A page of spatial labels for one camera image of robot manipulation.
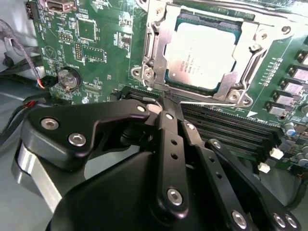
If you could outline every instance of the silver bolt head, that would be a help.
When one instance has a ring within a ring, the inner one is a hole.
[[[176,189],[168,189],[167,196],[169,201],[176,206],[180,206],[183,203],[182,195]]]
[[[59,123],[52,118],[45,118],[40,122],[40,124],[47,130],[56,130],[59,127]]]
[[[190,130],[194,130],[194,126],[190,123],[187,123],[186,126],[190,129]]]
[[[233,211],[232,212],[232,217],[233,220],[235,221],[235,223],[242,229],[246,229],[247,228],[247,222],[245,220],[245,218],[242,216],[242,214],[240,214],[238,211]]]
[[[282,228],[285,228],[285,222],[282,220],[282,218],[277,213],[274,213],[273,216],[277,224],[279,224]]]
[[[166,117],[168,118],[168,119],[173,119],[173,116],[171,115],[171,114],[169,114],[169,113],[166,113]]]
[[[73,146],[82,147],[83,145],[86,144],[87,140],[82,134],[73,133],[68,137],[68,141]]]
[[[220,146],[220,144],[218,142],[214,142],[213,144],[215,145],[215,147],[221,148],[221,146]]]
[[[141,106],[137,106],[137,109],[141,112],[145,112],[145,108],[144,107],[141,107]]]

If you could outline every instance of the cable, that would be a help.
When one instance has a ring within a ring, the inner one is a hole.
[[[14,118],[17,116],[18,113],[20,113],[23,109],[25,108],[24,105],[21,105],[19,107],[17,107],[13,113],[11,114],[7,124],[4,126],[4,128],[2,129],[2,131],[0,132],[0,135],[2,135],[11,125],[12,121],[14,120]]]
[[[4,29],[8,32],[8,34],[13,38],[13,40],[16,42],[16,45],[20,48],[20,51],[22,51],[25,55],[26,60],[28,61],[37,81],[38,84],[41,88],[44,88],[44,86],[42,85],[41,81],[40,81],[40,77],[39,77],[39,73],[37,71],[37,69],[35,68],[31,58],[29,57],[29,55],[27,54],[27,52],[24,49],[24,46],[20,43],[20,41],[18,40],[18,38],[16,37],[13,29],[10,27],[10,25],[8,25],[4,20],[0,19],[0,24],[4,27]]]
[[[31,60],[35,67],[43,66],[43,61],[41,56],[34,56],[31,57]],[[26,71],[31,69],[30,65],[26,61],[26,59],[18,62],[17,64],[13,65],[11,68],[5,69],[4,71],[0,72],[0,76],[3,75],[11,75],[11,74],[18,74],[20,72]]]
[[[0,133],[0,146],[2,146],[9,139],[9,137],[14,133],[14,131],[23,121],[27,112],[36,104],[36,101],[30,101],[28,103],[25,103],[24,105],[17,107],[13,111],[7,124],[4,126],[3,130]]]
[[[295,208],[297,208],[305,197],[308,186],[308,173],[304,173],[301,179],[302,181],[298,187],[295,198],[288,205],[286,205],[286,208],[288,210],[294,210]]]

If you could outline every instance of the screw hole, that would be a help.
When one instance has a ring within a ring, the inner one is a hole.
[[[178,156],[177,156],[175,153],[171,153],[171,157],[172,157],[173,159],[175,159],[175,160],[178,159]]]
[[[133,71],[134,76],[139,76],[139,71]]]
[[[289,26],[284,26],[281,31],[283,32],[284,35],[287,35],[290,33],[291,28]]]
[[[177,143],[175,140],[171,140],[171,143],[172,143],[173,145],[178,145],[178,143]]]
[[[280,120],[285,120],[285,118],[286,118],[286,117],[285,117],[284,115],[281,116],[281,117],[279,117]]]
[[[250,100],[244,100],[244,101],[243,101],[243,104],[244,104],[244,105],[249,105],[249,104],[250,104]]]
[[[219,179],[222,179],[222,175],[221,175],[219,172],[216,172],[216,176],[217,176]]]

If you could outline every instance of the black cable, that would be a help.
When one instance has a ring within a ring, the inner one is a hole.
[[[20,113],[23,109],[25,108],[24,105],[21,105],[19,107],[17,107],[13,113],[11,114],[7,124],[4,126],[4,128],[2,129],[2,131],[0,132],[0,135],[3,135],[5,133],[5,131],[9,128],[10,124],[12,123],[12,121],[14,120],[14,118],[17,116],[18,113]]]
[[[16,74],[3,75],[3,76],[0,75],[0,81],[1,80],[4,81],[4,82],[5,81],[18,82],[18,83],[22,83],[22,84],[25,84],[25,85],[28,85],[28,86],[31,86],[31,87],[37,89],[36,80],[26,78],[26,77],[23,77],[23,76],[19,76],[19,75],[16,75]]]
[[[21,122],[24,120],[26,114],[32,109],[32,107],[26,107],[22,110],[15,120],[11,123],[11,125],[5,130],[3,134],[0,135],[0,146],[2,146],[9,137],[15,132]]]
[[[308,186],[308,173],[304,173],[302,177],[302,181],[296,192],[295,198],[288,205],[286,205],[286,208],[288,210],[296,209],[298,205],[302,202],[303,198],[305,197],[306,191],[307,191],[307,186]]]
[[[35,67],[43,66],[43,61],[42,61],[41,56],[38,55],[38,56],[31,57],[31,60]],[[11,68],[8,68],[0,72],[0,76],[17,74],[17,73],[20,73],[20,72],[23,72],[29,69],[31,69],[29,63],[27,62],[26,59],[23,59],[22,61],[16,63]]]

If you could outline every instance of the integrated circuit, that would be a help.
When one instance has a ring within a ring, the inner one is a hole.
[[[234,65],[235,40],[230,32],[181,23],[166,50],[168,78],[188,86],[215,89]]]
[[[89,47],[89,46],[82,46],[83,48],[83,55],[86,58],[104,62],[104,50],[103,49],[98,49],[95,47]]]
[[[274,100],[275,100],[276,103],[288,106],[293,102],[294,98],[293,98],[292,94],[290,94],[288,92],[277,91],[274,94]]]
[[[294,66],[290,69],[290,75],[294,79],[308,81],[308,68]]]
[[[308,51],[302,51],[297,60],[303,65],[308,65]]]
[[[303,85],[296,80],[285,79],[281,84],[281,88],[286,92],[289,92],[294,95],[298,95],[299,92],[302,90]]]
[[[94,20],[78,18],[77,34],[80,39],[89,41],[96,40],[96,22]]]

